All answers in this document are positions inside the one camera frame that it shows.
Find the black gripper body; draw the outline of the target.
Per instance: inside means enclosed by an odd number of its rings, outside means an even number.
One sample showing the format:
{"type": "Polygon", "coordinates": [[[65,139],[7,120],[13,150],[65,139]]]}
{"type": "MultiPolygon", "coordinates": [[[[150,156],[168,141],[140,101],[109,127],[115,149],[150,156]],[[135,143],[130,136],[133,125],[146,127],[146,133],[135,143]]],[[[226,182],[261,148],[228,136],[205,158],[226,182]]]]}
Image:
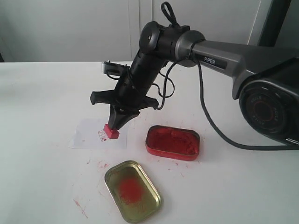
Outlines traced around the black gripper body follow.
{"type": "Polygon", "coordinates": [[[122,73],[113,90],[93,91],[90,101],[92,105],[97,103],[110,104],[127,111],[145,108],[157,109],[159,106],[155,98],[147,97],[141,88],[137,88],[129,70],[122,73]]]}

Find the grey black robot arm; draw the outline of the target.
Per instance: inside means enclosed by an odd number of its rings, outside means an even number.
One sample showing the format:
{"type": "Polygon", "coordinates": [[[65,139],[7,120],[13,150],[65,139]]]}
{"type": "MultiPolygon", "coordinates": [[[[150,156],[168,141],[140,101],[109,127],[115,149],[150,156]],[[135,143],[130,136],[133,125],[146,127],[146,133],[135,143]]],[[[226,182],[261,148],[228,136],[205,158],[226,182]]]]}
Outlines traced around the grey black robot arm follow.
{"type": "Polygon", "coordinates": [[[163,108],[147,92],[167,63],[206,66],[232,78],[232,97],[239,100],[247,123],[280,145],[247,146],[223,136],[227,143],[261,151],[299,148],[298,50],[208,41],[199,31],[176,23],[164,27],[149,22],[130,66],[104,62],[103,72],[116,78],[117,84],[113,90],[92,92],[90,101],[110,105],[110,129],[119,130],[141,109],[163,108]]]}

